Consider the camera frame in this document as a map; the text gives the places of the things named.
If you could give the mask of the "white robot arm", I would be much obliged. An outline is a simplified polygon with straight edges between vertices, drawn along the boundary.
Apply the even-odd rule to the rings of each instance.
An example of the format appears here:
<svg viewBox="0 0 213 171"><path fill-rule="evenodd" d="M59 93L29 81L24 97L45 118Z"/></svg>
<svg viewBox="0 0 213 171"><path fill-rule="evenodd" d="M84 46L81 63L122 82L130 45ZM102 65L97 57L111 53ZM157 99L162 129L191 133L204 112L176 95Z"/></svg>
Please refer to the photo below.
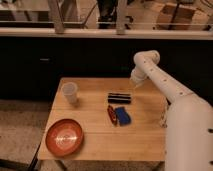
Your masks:
<svg viewBox="0 0 213 171"><path fill-rule="evenodd" d="M165 171L213 171L213 107L160 69L156 50L134 55L130 79L139 86L149 78L168 99Z"/></svg>

